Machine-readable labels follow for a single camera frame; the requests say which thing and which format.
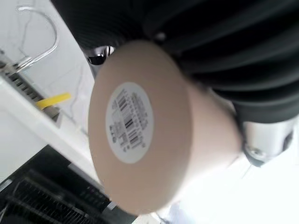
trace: white circular label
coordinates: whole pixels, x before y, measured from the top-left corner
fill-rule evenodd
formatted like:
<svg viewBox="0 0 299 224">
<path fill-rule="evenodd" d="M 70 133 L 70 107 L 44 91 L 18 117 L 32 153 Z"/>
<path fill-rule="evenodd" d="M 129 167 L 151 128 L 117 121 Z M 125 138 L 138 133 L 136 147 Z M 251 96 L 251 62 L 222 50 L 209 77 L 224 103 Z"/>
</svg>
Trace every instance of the white circular label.
<svg viewBox="0 0 299 224">
<path fill-rule="evenodd" d="M 115 156 L 124 163 L 138 162 L 150 147 L 153 131 L 153 110 L 144 89 L 132 82 L 119 85 L 106 110 L 106 133 Z"/>
</svg>

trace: metal hook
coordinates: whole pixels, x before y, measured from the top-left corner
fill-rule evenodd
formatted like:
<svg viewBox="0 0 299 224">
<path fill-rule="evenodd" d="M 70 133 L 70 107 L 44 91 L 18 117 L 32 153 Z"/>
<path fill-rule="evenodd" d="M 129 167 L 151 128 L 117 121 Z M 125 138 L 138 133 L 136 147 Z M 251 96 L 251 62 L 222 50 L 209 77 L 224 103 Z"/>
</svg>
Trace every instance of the metal hook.
<svg viewBox="0 0 299 224">
<path fill-rule="evenodd" d="M 18 63 L 16 63 L 14 65 L 14 68 L 16 69 L 16 72 L 19 72 L 19 71 L 21 71 L 25 68 L 30 67 L 31 65 L 38 62 L 39 60 L 46 57 L 47 55 L 51 54 L 57 48 L 59 38 L 58 38 L 58 33 L 57 33 L 54 22 L 45 13 L 37 10 L 34 7 L 30 7 L 30 6 L 21 6 L 21 7 L 18 7 L 17 10 L 20 11 L 20 12 L 28 10 L 28 11 L 35 12 L 35 13 L 38 13 L 41 16 L 43 16 L 49 22 L 49 24 L 52 26 L 53 31 L 54 31 L 54 37 L 55 37 L 54 44 L 48 50 L 46 50 L 45 52 L 43 52 L 42 54 L 40 54 L 40 55 L 38 55 L 34 58 L 32 58 L 30 56 L 26 56 L 24 59 L 22 59 Z"/>
</svg>

